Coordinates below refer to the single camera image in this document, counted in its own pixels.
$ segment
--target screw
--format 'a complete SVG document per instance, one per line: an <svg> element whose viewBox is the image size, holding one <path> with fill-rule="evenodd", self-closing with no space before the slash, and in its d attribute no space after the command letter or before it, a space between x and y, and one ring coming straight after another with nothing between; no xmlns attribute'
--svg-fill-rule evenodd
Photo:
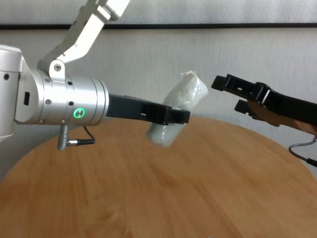
<svg viewBox="0 0 317 238"><path fill-rule="evenodd" d="M61 66L60 66L60 64L55 64L54 65L54 69L56 70L56 71L60 71L61 70Z"/></svg>

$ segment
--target round wooden table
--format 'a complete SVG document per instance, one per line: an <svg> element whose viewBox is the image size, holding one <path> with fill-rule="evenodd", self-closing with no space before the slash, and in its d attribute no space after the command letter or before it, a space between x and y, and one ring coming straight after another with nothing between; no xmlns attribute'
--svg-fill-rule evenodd
<svg viewBox="0 0 317 238"><path fill-rule="evenodd" d="M0 237L317 237L316 180L277 143L191 118L161 148L148 126L109 120L91 127L95 145L31 151L0 183Z"/></svg>

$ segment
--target tissue-wrapped cylinder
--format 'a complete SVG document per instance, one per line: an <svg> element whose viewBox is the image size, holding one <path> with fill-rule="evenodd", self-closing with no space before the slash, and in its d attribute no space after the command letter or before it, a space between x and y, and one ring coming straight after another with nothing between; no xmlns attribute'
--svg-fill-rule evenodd
<svg viewBox="0 0 317 238"><path fill-rule="evenodd" d="M163 104L174 109L192 111L208 94L207 86L198 78L196 72L182 74L183 80L167 95ZM185 124L158 125L152 123L147 132L149 140L161 146L169 146L178 136Z"/></svg>

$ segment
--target black cable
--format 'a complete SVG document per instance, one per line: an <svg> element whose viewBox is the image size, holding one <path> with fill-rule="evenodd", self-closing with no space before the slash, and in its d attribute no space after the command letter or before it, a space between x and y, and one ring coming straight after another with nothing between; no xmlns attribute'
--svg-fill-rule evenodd
<svg viewBox="0 0 317 238"><path fill-rule="evenodd" d="M95 140L95 137L91 134L91 132L88 130L88 128L86 126L84 126L84 129L85 129L86 133L91 137L91 139Z"/></svg>
<svg viewBox="0 0 317 238"><path fill-rule="evenodd" d="M91 134L86 126L84 126L86 133L91 137L91 139L78 139L77 145L92 145L96 142L95 137Z"/></svg>
<svg viewBox="0 0 317 238"><path fill-rule="evenodd" d="M310 158L305 158L299 154L296 154L292 149L294 147L299 147L299 146L308 146L308 145L312 145L314 143L316 143L317 141L317 136L314 136L313 140L311 142L307 142L307 143L300 143L300 144L294 144L294 145L291 145L288 147L288 151L294 155L295 157L305 161L307 164L310 164L310 165L313 165L315 167L317 167L317 161L316 160L313 160L313 159L310 159Z"/></svg>

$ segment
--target white wall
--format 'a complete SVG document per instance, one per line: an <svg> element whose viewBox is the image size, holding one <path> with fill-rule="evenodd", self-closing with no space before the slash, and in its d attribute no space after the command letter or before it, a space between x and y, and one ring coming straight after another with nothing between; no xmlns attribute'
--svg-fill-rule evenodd
<svg viewBox="0 0 317 238"><path fill-rule="evenodd" d="M0 42L21 48L34 67L64 34L53 30L0 31ZM317 102L316 45L317 31L308 28L105 30L85 58L69 65L68 72L101 79L111 93L156 102L161 102L181 80L179 73L190 69L197 71L208 86L216 75L230 73ZM312 136L303 132L273 127L235 112L237 101L233 95L213 90L195 114L247 127L285 147L311 140ZM56 126L16 125L15 135L0 144L0 176L27 151L57 132ZM300 151L316 158L314 146Z"/></svg>

